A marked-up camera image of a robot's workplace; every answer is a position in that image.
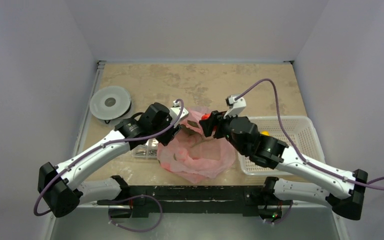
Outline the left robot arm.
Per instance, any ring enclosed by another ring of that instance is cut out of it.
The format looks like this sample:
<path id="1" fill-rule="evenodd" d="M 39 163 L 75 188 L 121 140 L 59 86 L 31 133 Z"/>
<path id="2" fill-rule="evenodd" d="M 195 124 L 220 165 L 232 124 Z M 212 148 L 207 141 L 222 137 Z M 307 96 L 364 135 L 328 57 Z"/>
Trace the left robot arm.
<path id="1" fill-rule="evenodd" d="M 168 144 L 179 131 L 179 122 L 188 115 L 184 101 L 177 99 L 173 106 L 155 102 L 144 112 L 122 119 L 103 139 L 70 159 L 53 165 L 50 162 L 39 168 L 36 200 L 33 213 L 49 213 L 64 217 L 87 202 L 112 200 L 118 205 L 126 203 L 129 191 L 116 177 L 87 186 L 85 180 L 113 159 L 128 153 L 149 139 Z"/>

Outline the red fake fruit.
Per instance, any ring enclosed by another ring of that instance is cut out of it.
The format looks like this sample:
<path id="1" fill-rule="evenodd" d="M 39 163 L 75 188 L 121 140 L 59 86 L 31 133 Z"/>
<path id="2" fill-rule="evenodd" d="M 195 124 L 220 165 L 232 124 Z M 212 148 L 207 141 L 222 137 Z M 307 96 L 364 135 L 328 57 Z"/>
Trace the red fake fruit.
<path id="1" fill-rule="evenodd" d="M 204 115 L 201 117 L 201 120 L 202 120 L 202 121 L 206 121 L 206 120 L 208 120 L 208 119 L 210 118 L 210 116 L 211 116 L 211 113 L 206 113 L 206 114 L 204 114 Z"/>

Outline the pink plastic bag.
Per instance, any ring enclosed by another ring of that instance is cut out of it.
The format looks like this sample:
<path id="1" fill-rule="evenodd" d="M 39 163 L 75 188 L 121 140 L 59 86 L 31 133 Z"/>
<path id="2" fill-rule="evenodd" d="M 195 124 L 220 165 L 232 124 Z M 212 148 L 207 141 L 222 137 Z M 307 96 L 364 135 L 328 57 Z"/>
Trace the pink plastic bag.
<path id="1" fill-rule="evenodd" d="M 187 120 L 199 123 L 204 114 L 211 112 L 208 107 L 193 106 L 187 110 L 189 115 L 178 124 L 181 129 L 174 139 L 167 146 L 158 145 L 157 160 L 163 169 L 197 184 L 230 168 L 236 160 L 236 150 L 226 139 L 205 137 L 201 126 L 188 125 Z"/>

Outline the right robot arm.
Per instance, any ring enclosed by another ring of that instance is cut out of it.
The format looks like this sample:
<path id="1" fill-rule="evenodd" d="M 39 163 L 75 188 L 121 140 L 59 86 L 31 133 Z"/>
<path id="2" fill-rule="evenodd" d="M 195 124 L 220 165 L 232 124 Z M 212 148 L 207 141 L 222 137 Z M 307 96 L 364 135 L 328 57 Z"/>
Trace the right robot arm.
<path id="1" fill-rule="evenodd" d="M 302 177 L 328 191 L 327 203 L 349 220 L 360 220 L 368 173 L 347 171 L 304 156 L 293 144 L 259 132 L 247 117 L 225 116 L 213 111 L 199 121 L 207 137 L 225 138 L 239 154 L 263 168 L 277 169 Z"/>

